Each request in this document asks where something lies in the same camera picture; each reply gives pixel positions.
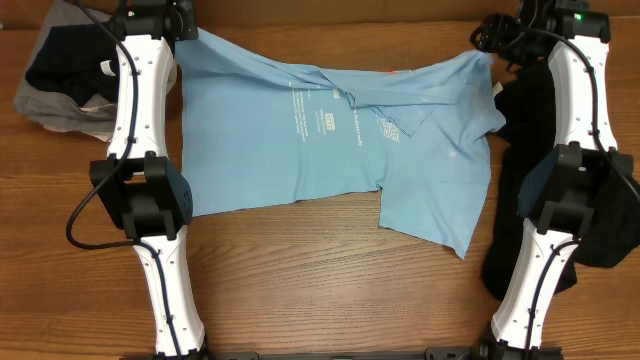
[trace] black cable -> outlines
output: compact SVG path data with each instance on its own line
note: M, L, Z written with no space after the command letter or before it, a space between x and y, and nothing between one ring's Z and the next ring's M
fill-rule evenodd
M127 48L124 46L124 44L122 44L122 42L118 40L118 38L111 31L109 31L109 29L107 29L98 19L96 19L95 16L93 16L93 14L91 14L89 10L87 10L87 8L82 4L80 0L76 0L76 4L80 8L80 10L82 10L82 12L85 13L85 15L87 15L89 19L91 19L91 21L94 24L96 24L107 36L109 36L113 40L113 42L120 48L120 50L122 50L122 53L127 58L127 61L131 66L131 77L133 80L133 99L132 99L133 104L131 106L131 122L129 124L129 136L127 137L127 145L125 146L122 157L120 158L120 160L117 161L116 166L113 168L113 170L102 181L100 181L100 183L98 183L98 185L96 185L93 188L93 190L91 190L89 194L87 194L87 196L84 197L84 199L82 199L80 204L78 204L78 206L75 208L75 210L69 217L69 221L67 222L67 228L66 228L67 240L69 240L69 242L72 245L84 250L100 250L100 249L111 249L111 248L118 248L118 247L125 247L125 246L140 246L147 249L147 251L149 251L149 253L151 254L151 257L153 257L153 259L155 260L156 266L158 268L158 276L160 278L160 288L162 290L162 302L164 305L164 311L167 318L166 322L167 322L167 325L169 325L171 338L173 340L173 345L176 350L176 359L181 360L182 357L180 352L180 344L178 342L178 336L176 335L175 327L173 326L173 316L171 315L171 311L169 309L169 296L167 294L167 284L164 277L164 271L162 269L162 262L160 261L160 256L158 252L155 251L155 249L151 247L149 244L146 244L140 241L140 239L134 239L134 241L120 241L120 242L94 245L94 244L81 243L73 237L73 232L72 232L73 224L75 223L76 219L78 218L82 210L84 210L84 208L87 206L89 201L93 199L93 197L98 193L98 191L100 191L100 189L103 188L105 184L108 181L110 181L122 169L122 167L125 164L125 160L129 157L129 154L131 153L131 147L135 142L134 135L135 135L135 128L136 128L136 119L138 115L138 71L134 64L133 58L131 57L131 54L129 53Z
M538 18L538 0L535 0L535 9L533 12L533 17L531 18L531 21L529 22L529 25L527 25L527 29L531 29L531 26L533 26L533 23L536 21L536 19ZM520 18L520 15L522 13L522 3L521 3L521 8L520 11L518 11L518 15L516 16L517 19ZM524 35L526 34L526 31L523 31L520 33L520 35L518 35L517 38L515 38L512 42L510 42L509 44L505 45L502 50L507 50L510 47L512 47L513 45L515 45L518 41L522 40L522 38L524 37Z
M571 50L573 50L573 52L575 52L576 55L578 55L580 60L582 60L586 68L586 71L589 74L589 79L591 80L591 93L593 98L592 99L593 116L591 121L591 125L592 125L591 136L593 136L593 140L596 143L596 146L598 147L598 151L600 151L600 153L604 157L605 161L607 162L607 165L609 165L609 167L613 169L613 171L616 173L616 175L618 175L622 183L631 191L633 196L640 203L640 194L638 194L638 191L635 189L633 184L631 184L629 179L627 179L627 177L624 176L624 174L622 173L622 170L620 170L618 165L614 164L613 161L611 161L611 157L609 156L609 153L604 149L604 147L602 146L602 142L600 141L600 130L598 130L598 86L596 81L595 69L593 68L593 66L591 66L589 59L584 55L584 53L577 46L575 46L572 42L570 42L569 40L565 39L560 35L554 34L550 31L533 29L533 28L526 28L525 31L533 34L550 37L552 39L562 42L563 44L567 45Z
M560 251L564 248L566 248L567 246L571 246L571 245L578 245L580 244L579 241L577 240L573 240L573 241L569 241L566 242L560 246L558 246L557 248L553 248L553 251L551 252L551 257L549 257L549 260L547 260L547 263L544 266L544 269L542 270L542 273L540 274L540 279L538 280L538 285L536 286L536 291L533 294L533 303L531 304L531 308L529 309L529 324L527 326L527 340L525 343L525 359L529 360L531 358L531 337L532 337L532 333L533 333L533 320L536 318L536 307L538 306L538 298L540 297L540 291L542 290L542 285L544 284L544 279L547 277L547 273L549 272L549 269L551 268L551 264L553 264L553 260L555 259L556 256L560 255Z

